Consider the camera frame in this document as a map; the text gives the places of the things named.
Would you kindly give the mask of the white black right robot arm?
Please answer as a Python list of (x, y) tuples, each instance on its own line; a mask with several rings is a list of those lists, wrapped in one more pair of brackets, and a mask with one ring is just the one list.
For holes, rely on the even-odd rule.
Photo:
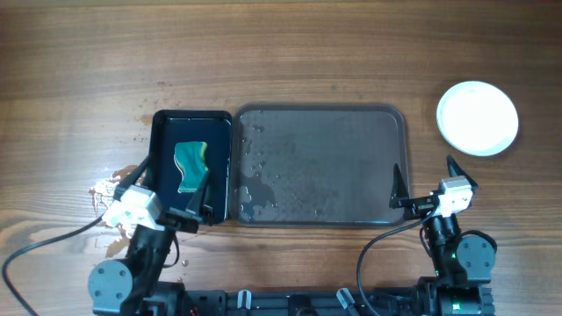
[(397, 300), (403, 315), (495, 315), (492, 290), (487, 287), (497, 255), (496, 241), (477, 230), (463, 231), (457, 215), (472, 206), (478, 184), (452, 156), (449, 176), (426, 197), (409, 195), (400, 167), (393, 167), (389, 206), (404, 211), (405, 220), (421, 221), (421, 237), (435, 275), (422, 277), (410, 298)]

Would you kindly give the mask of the green yellow sponge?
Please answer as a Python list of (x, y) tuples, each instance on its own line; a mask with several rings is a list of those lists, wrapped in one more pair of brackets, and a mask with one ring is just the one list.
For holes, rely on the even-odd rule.
[(174, 162), (181, 174), (177, 191), (195, 192), (207, 173), (205, 162), (207, 143), (203, 141), (180, 142), (175, 145)]

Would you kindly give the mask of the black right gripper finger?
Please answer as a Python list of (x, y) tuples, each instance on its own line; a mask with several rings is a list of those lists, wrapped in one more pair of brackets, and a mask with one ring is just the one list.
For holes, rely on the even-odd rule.
[(479, 185), (458, 165), (450, 154), (446, 157), (446, 162), (450, 177), (463, 176), (471, 185), (473, 190), (477, 190), (479, 188)]
[(409, 191), (404, 181), (404, 177), (400, 171), (398, 163), (393, 166), (393, 187), (391, 191), (391, 199), (408, 199)]

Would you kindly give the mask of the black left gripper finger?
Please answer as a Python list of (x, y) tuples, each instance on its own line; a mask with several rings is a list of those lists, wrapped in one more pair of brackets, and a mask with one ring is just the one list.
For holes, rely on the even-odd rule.
[(114, 200), (120, 200), (124, 193), (129, 189), (129, 187), (137, 183), (143, 172), (146, 170), (149, 161), (150, 155), (148, 155), (130, 174), (125, 176), (117, 184), (113, 192)]
[(205, 195), (207, 192), (207, 185), (209, 180), (210, 171), (207, 170), (199, 183), (197, 190), (193, 193), (191, 200), (186, 206), (186, 211), (190, 214), (200, 215), (205, 208)]

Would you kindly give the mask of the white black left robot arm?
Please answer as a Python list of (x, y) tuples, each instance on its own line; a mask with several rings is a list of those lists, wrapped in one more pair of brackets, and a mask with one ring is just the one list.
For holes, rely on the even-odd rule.
[(123, 259), (101, 262), (90, 273), (88, 290), (96, 315), (198, 314), (185, 286), (163, 282), (160, 275), (170, 247), (177, 244), (177, 232), (196, 233), (201, 225), (212, 223), (213, 209), (205, 205), (209, 173), (203, 174), (185, 209), (166, 209), (155, 192), (136, 184), (150, 160), (147, 156), (119, 182), (103, 217), (123, 217), (135, 229)]

